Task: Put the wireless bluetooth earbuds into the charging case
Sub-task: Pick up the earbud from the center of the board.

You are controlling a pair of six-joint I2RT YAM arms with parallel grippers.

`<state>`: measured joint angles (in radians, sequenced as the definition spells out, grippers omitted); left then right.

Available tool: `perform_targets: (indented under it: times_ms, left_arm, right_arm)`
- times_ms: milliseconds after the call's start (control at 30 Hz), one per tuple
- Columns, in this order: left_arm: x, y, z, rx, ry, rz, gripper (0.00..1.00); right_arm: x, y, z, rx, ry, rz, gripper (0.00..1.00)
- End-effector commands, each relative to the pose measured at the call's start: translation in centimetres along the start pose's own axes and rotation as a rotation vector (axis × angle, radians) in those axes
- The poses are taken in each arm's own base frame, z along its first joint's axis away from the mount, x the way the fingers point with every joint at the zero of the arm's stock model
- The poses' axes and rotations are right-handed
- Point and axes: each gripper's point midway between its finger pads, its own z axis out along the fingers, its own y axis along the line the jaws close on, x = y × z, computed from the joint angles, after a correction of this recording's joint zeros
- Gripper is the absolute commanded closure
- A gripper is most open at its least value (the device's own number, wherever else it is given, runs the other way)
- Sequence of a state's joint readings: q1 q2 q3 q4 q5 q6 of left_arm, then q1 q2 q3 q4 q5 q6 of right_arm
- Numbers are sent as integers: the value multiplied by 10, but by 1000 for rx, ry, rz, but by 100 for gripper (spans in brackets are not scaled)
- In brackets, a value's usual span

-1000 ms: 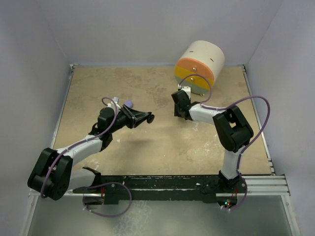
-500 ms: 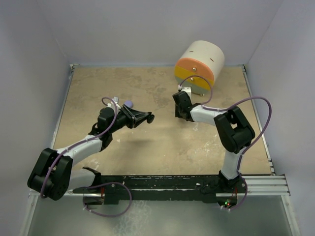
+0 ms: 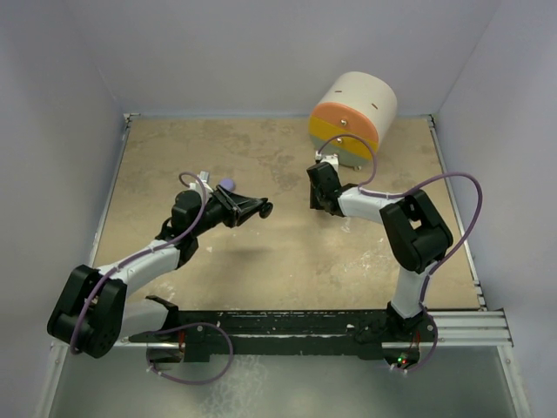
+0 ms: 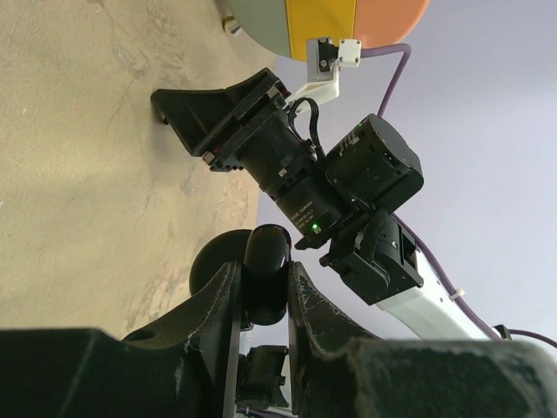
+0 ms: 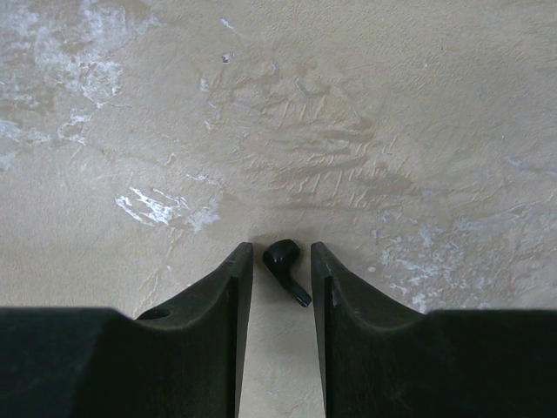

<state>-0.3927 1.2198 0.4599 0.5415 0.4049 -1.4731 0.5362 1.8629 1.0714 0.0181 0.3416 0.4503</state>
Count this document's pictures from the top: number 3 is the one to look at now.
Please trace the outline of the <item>black earbud charging case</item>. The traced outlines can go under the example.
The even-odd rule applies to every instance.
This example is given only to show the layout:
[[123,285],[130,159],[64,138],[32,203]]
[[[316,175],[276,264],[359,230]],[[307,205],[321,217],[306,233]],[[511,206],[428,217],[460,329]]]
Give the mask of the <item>black earbud charging case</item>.
[[261,219],[267,219],[273,210],[273,203],[270,201],[265,202],[258,211],[258,215]]

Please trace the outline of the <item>purple earbud charging case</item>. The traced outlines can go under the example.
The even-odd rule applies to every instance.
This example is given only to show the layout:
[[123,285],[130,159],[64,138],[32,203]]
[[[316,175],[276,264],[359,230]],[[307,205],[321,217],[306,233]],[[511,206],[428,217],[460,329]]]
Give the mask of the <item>purple earbud charging case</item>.
[[221,179],[218,183],[224,189],[233,192],[236,188],[236,183],[233,179]]

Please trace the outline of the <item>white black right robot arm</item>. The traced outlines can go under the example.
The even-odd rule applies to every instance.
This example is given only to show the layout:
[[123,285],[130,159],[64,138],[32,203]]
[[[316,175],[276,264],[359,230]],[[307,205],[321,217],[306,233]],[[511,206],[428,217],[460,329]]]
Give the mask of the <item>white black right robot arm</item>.
[[310,180],[310,207],[332,216],[359,218],[381,224],[399,276],[389,304],[395,314],[387,331],[395,340],[408,340],[418,330],[426,276],[453,245],[453,235],[425,191],[389,199],[366,195],[356,185],[341,185],[332,164],[322,161],[306,170]]

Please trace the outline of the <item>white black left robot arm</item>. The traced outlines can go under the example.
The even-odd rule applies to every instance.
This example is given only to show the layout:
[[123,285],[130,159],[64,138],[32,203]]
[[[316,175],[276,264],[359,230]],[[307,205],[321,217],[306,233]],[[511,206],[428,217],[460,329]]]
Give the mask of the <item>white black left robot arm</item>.
[[213,191],[180,192],[159,234],[144,249],[107,266],[75,267],[47,322],[47,333],[81,354],[106,355],[123,330],[127,297],[152,280],[186,264],[198,250],[198,237],[222,224],[243,225],[254,215],[268,218],[273,203],[221,186]]

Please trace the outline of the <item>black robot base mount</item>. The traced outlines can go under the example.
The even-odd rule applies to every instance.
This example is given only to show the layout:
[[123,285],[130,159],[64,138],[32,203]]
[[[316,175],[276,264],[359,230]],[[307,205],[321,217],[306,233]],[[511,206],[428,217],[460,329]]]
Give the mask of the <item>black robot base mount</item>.
[[391,307],[344,310],[181,310],[153,297],[167,315],[162,326],[131,334],[134,343],[172,344],[185,362],[214,354],[265,356],[352,356],[403,366],[420,360],[420,349],[436,343],[433,318],[405,320]]

